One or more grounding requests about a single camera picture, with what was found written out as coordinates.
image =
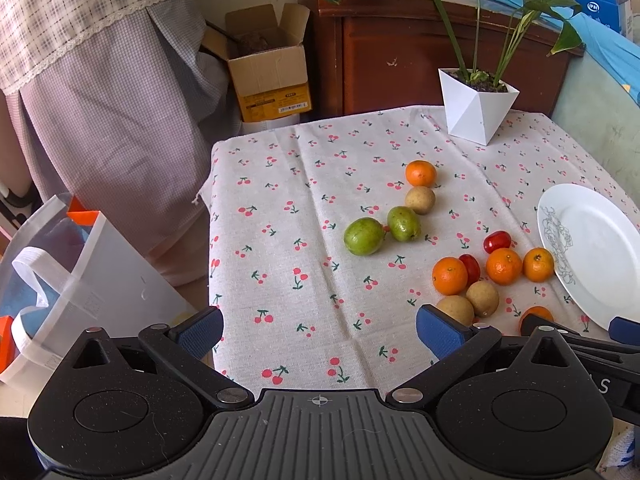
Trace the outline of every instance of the wooden cabinet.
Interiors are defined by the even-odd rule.
[[[457,66],[432,0],[297,0],[311,10],[305,51],[314,115],[327,118],[414,104],[442,104],[438,68]],[[468,66],[475,0],[444,0]],[[497,66],[509,13],[483,1],[478,66]],[[532,25],[504,79],[520,90],[514,108],[551,115],[577,49],[547,57],[557,33]]]

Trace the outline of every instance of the bag handle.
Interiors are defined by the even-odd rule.
[[[38,276],[55,290],[61,297],[65,295],[71,284],[78,282],[71,273],[60,265],[47,251],[35,247],[25,247],[13,260],[15,272],[29,285],[37,295],[36,304],[22,309],[11,326],[15,345],[29,361],[55,370],[62,357],[42,347],[32,340],[24,329],[22,316],[49,307],[44,289]]]

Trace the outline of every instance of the potted plant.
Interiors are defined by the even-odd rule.
[[[471,69],[468,69],[442,0],[433,0],[433,3],[442,18],[458,60],[457,68],[439,70],[449,134],[479,144],[488,144],[519,94],[518,90],[502,81],[502,76],[531,23],[543,14],[561,21],[562,29],[556,44],[549,52],[550,56],[575,48],[582,43],[580,35],[571,23],[553,10],[553,7],[571,8],[573,17],[581,10],[575,0],[523,0],[522,7],[514,10],[510,16],[502,55],[495,71],[489,73],[479,70],[480,0],[478,0],[473,64]]]

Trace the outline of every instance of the tangerine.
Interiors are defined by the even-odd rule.
[[[414,160],[404,170],[404,176],[412,186],[431,187],[436,183],[436,175],[433,164],[426,160]]]
[[[530,250],[522,261],[522,270],[531,282],[546,282],[554,273],[554,256],[545,248]]]
[[[489,254],[485,270],[498,285],[511,285],[522,273],[522,260],[512,249],[496,249]]]
[[[468,273],[463,262],[457,258],[443,258],[433,266],[433,286],[440,294],[455,296],[466,287]]]
[[[522,313],[522,316],[520,316],[520,321],[518,322],[518,334],[520,335],[522,335],[522,320],[525,319],[525,317],[527,317],[529,314],[535,314],[536,316],[541,317],[542,319],[555,322],[553,314],[551,314],[551,312],[546,306],[539,306],[539,305],[532,306],[531,308],[528,308],[527,310],[525,310]]]

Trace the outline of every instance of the barcode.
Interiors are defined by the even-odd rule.
[[[285,106],[283,108],[278,108],[278,113],[279,114],[283,114],[284,112],[290,112],[292,110],[300,110],[301,108],[307,108],[309,106],[309,103],[307,103],[306,101],[304,103],[300,103],[297,105],[291,105],[291,106]]]

